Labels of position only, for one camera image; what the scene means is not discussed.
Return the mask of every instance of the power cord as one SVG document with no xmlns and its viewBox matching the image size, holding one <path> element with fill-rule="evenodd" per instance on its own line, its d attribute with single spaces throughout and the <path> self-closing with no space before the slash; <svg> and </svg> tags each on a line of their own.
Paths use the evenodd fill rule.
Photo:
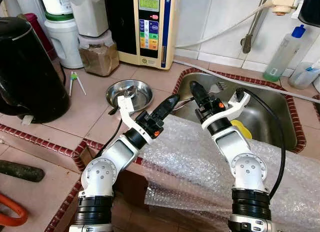
<svg viewBox="0 0 320 232">
<path fill-rule="evenodd" d="M 262 105 L 263 108 L 265 108 L 265 110 L 274 118 L 279 130 L 280 130 L 280 141 L 281 141 L 281 162 L 280 162 L 280 169 L 279 169 L 279 173 L 278 173 L 278 177 L 274 183 L 274 186 L 269 194 L 269 199 L 271 200 L 272 197 L 275 195 L 282 177 L 284 175 L 284 171 L 285 171 L 285 165 L 286 165 L 286 144 L 285 144 L 285 133 L 284 133 L 284 129 L 282 127 L 281 121 L 279 119 L 279 117 L 275 114 L 275 112 L 261 99 L 259 98 L 256 94 L 254 94 L 253 92 L 251 92 L 250 90 L 246 89 L 246 88 L 237 88 L 236 89 L 237 93 L 241 93 L 241 92 L 246 92 L 247 94 L 249 94 L 252 98 L 254 98 L 257 102 L 259 102 L 260 105 Z"/>
<path fill-rule="evenodd" d="M 63 85 L 65 86 L 67 77 L 66 77 L 65 69 L 64 69 L 64 67 L 63 67 L 63 65 L 61 63 L 60 63 L 60 68 L 61 68 L 61 72 L 62 72 L 62 75 L 63 75 Z"/>
<path fill-rule="evenodd" d="M 104 144 L 104 146 L 99 150 L 99 152 L 96 154 L 96 156 L 94 158 L 98 158 L 102 155 L 102 152 L 104 151 L 104 149 L 110 144 L 110 142 L 116 137 L 117 133 L 119 132 L 119 129 L 121 127 L 122 124 L 122 119 L 120 119 L 120 122 L 118 124 L 118 127 L 116 128 L 114 134 L 111 136 L 111 138 Z"/>
</svg>

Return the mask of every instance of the yellow sponge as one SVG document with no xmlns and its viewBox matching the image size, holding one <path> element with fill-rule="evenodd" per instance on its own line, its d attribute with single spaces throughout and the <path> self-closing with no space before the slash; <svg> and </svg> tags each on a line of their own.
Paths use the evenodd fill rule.
<svg viewBox="0 0 320 232">
<path fill-rule="evenodd" d="M 247 139 L 252 139 L 252 134 L 250 133 L 250 131 L 239 120 L 231 120 L 231 124 L 233 126 L 236 126 L 244 137 L 246 137 Z"/>
</svg>

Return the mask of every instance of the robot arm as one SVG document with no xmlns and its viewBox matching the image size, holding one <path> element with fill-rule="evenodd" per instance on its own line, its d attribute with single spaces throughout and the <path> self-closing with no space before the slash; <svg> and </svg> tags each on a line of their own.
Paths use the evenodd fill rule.
<svg viewBox="0 0 320 232">
<path fill-rule="evenodd" d="M 118 105 L 123 122 L 129 127 L 100 157 L 93 159 L 81 176 L 83 191 L 79 192 L 74 225 L 69 232 L 112 232 L 111 207 L 113 184 L 120 171 L 125 170 L 138 156 L 139 150 L 152 143 L 163 129 L 163 119 L 179 101 L 175 94 L 164 100 L 150 115 L 143 111 L 134 120 L 131 98 L 119 96 Z"/>
<path fill-rule="evenodd" d="M 202 128 L 209 130 L 213 144 L 224 156 L 235 178 L 232 215 L 228 219 L 230 231 L 281 232 L 271 221 L 269 190 L 264 185 L 267 166 L 251 151 L 241 132 L 230 123 L 243 111 L 250 95 L 237 90 L 226 109 L 219 98 L 208 94 L 198 82 L 191 81 L 190 90 L 199 106 L 195 113 Z"/>
</svg>

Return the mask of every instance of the orange hose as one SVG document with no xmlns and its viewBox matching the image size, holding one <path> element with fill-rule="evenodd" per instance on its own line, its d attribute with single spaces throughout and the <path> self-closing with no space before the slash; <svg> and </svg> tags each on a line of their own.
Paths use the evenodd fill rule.
<svg viewBox="0 0 320 232">
<path fill-rule="evenodd" d="M 10 198 L 4 196 L 0 193 L 0 203 L 12 209 L 20 217 L 13 218 L 3 213 L 0 213 L 0 225 L 2 226 L 20 226 L 23 225 L 28 219 L 28 212 L 19 204 L 11 200 Z"/>
</svg>

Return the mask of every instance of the stainless steel bowl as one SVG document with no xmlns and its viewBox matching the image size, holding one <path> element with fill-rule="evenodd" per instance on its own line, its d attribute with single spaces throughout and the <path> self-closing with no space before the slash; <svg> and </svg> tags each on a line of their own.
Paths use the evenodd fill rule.
<svg viewBox="0 0 320 232">
<path fill-rule="evenodd" d="M 126 90 L 131 86 L 136 87 L 136 93 L 131 98 L 134 111 L 141 111 L 148 107 L 154 98 L 154 94 L 149 85 L 135 79 L 122 80 L 111 85 L 106 90 L 106 100 L 113 108 L 117 107 L 118 96 L 124 96 Z"/>
</svg>

